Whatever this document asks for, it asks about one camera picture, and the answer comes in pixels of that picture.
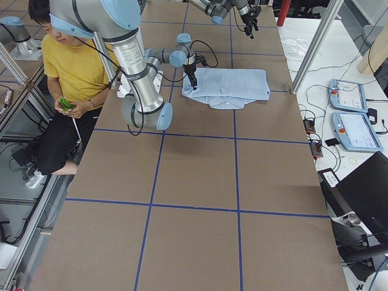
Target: bracelet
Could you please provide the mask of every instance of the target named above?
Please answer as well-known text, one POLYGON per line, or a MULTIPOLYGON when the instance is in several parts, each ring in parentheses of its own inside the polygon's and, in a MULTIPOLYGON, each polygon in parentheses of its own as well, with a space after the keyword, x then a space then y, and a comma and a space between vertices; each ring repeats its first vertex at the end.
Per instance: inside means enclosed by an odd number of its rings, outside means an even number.
POLYGON ((90 104, 92 105, 92 109, 95 108, 95 105, 93 104, 92 100, 88 99, 88 101, 89 101, 90 104))

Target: white tablet with blue frame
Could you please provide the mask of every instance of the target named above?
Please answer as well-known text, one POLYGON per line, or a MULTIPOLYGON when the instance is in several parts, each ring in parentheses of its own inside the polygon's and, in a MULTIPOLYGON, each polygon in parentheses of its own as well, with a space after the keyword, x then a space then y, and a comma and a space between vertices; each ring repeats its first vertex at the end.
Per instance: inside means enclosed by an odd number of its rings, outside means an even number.
POLYGON ((364 87, 361 83, 332 79, 329 99, 333 108, 351 112, 368 112, 364 87))
POLYGON ((383 151, 368 116, 361 112, 333 112, 332 125, 342 146, 350 152, 383 151))

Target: black shorts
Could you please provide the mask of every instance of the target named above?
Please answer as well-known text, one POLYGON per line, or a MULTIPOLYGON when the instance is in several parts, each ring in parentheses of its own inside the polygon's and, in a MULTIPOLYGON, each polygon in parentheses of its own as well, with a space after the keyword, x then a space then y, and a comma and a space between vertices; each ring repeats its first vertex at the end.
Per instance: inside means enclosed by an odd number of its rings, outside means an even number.
MULTIPOLYGON (((82 148, 85 150, 95 128, 101 108, 86 112, 75 119, 82 148)), ((43 175, 51 174, 65 166, 69 153, 79 140, 73 119, 59 112, 54 114, 42 139, 37 157, 37 166, 43 175)))

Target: person's arm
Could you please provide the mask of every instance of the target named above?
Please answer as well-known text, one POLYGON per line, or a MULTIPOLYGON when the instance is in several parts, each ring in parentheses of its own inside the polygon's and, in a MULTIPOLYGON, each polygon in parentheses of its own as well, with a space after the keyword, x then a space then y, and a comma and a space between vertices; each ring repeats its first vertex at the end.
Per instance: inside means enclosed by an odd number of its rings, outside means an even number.
POLYGON ((107 87, 89 100, 70 102, 75 108, 66 111, 66 115, 72 118, 80 118, 86 111, 103 105, 108 97, 108 93, 109 88, 107 87))
POLYGON ((54 99, 55 110, 63 113, 62 108, 59 106, 59 99, 62 96, 62 88, 59 83, 59 78, 47 77, 47 88, 54 99))

